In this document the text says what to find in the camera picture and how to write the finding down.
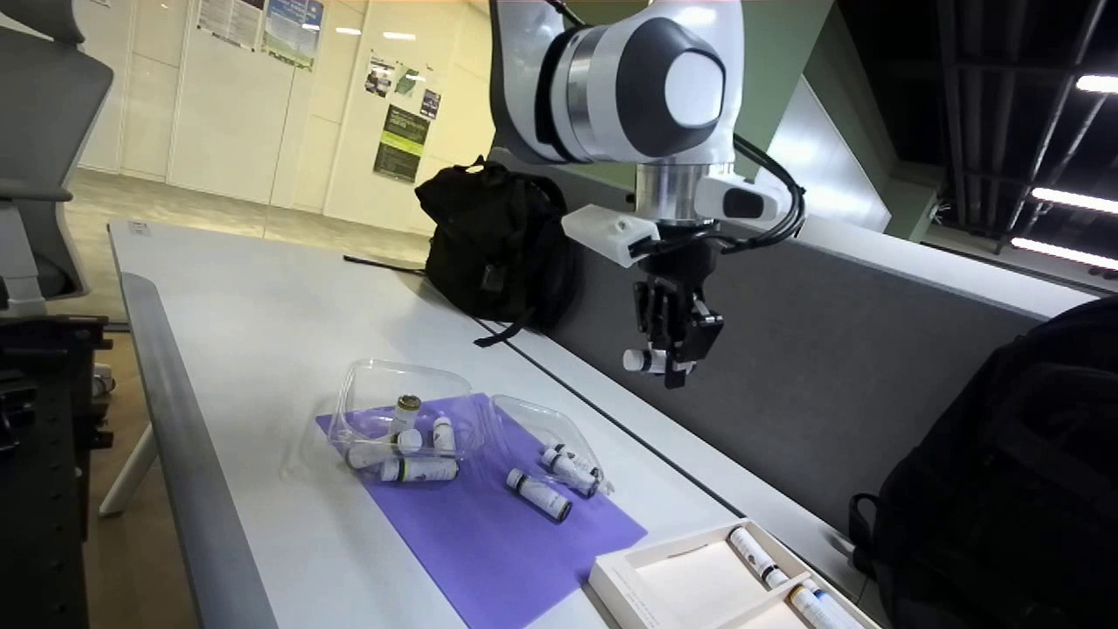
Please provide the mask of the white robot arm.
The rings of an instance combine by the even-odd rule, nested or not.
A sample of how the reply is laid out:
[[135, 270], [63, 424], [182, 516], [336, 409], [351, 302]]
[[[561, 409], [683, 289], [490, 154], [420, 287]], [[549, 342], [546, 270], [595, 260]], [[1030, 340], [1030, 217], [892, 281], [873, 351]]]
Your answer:
[[737, 133], [741, 0], [646, 0], [580, 24], [561, 0], [490, 0], [495, 138], [538, 163], [632, 163], [627, 210], [588, 204], [561, 234], [639, 270], [642, 347], [623, 367], [681, 389], [723, 333], [707, 303], [720, 255], [788, 240], [807, 188]]

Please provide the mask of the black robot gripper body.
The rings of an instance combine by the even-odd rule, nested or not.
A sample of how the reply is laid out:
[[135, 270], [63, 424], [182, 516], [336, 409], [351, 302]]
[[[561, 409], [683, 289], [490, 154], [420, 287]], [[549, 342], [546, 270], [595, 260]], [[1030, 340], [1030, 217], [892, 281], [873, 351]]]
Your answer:
[[723, 333], [723, 315], [703, 297], [716, 270], [714, 227], [662, 227], [639, 270], [635, 310], [646, 340], [655, 351], [709, 351]]

